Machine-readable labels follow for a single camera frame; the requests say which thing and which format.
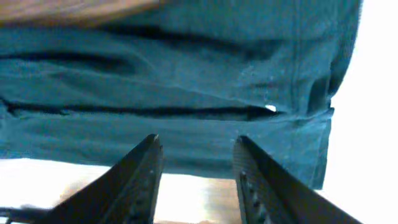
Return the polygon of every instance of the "wrinkled cloth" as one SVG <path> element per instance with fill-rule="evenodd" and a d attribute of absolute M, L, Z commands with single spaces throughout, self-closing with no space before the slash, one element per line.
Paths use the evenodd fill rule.
<path fill-rule="evenodd" d="M 90 30 L 0 29 L 0 158 L 112 166 L 154 133 L 165 173 L 232 179 L 246 135 L 320 189 L 359 9 L 181 1 Z"/>

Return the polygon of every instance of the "white background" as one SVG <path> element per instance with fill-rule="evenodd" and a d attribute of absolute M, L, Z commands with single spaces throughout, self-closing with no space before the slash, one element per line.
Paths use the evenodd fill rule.
<path fill-rule="evenodd" d="M 398 4 L 366 1 L 348 73 L 332 101 L 336 112 L 325 185 L 319 193 L 363 223 L 398 223 L 397 34 Z M 53 196 L 76 180 L 81 169 L 52 164 L 49 170 L 51 162 L 32 169 L 29 161 L 0 161 L 0 206 L 52 207 Z M 107 170 L 87 169 L 94 177 Z M 56 174 L 51 188 L 45 187 L 46 176 L 37 175 L 45 172 Z M 78 178 L 93 179 L 85 175 Z M 19 184 L 4 184 L 9 181 Z"/>

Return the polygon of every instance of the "white spot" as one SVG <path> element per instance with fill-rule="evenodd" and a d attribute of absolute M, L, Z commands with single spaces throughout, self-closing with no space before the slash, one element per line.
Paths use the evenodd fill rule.
<path fill-rule="evenodd" d="M 269 109 L 270 111 L 276 112 L 276 106 L 274 105 L 265 105 L 265 108 Z"/>

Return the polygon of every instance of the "garment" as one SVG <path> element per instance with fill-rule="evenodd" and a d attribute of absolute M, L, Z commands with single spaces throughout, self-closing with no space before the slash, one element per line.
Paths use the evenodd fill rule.
<path fill-rule="evenodd" d="M 154 133 L 164 172 L 233 178 L 246 135 L 320 189 L 359 8 L 180 1 L 91 30 L 1 29 L 0 158 L 112 166 Z"/>

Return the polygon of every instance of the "fabric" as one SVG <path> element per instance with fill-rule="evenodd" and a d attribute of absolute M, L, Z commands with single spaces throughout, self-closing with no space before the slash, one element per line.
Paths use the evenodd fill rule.
<path fill-rule="evenodd" d="M 0 158 L 112 166 L 154 133 L 164 172 L 233 178 L 246 135 L 320 189 L 359 8 L 181 1 L 92 30 L 0 29 Z"/>

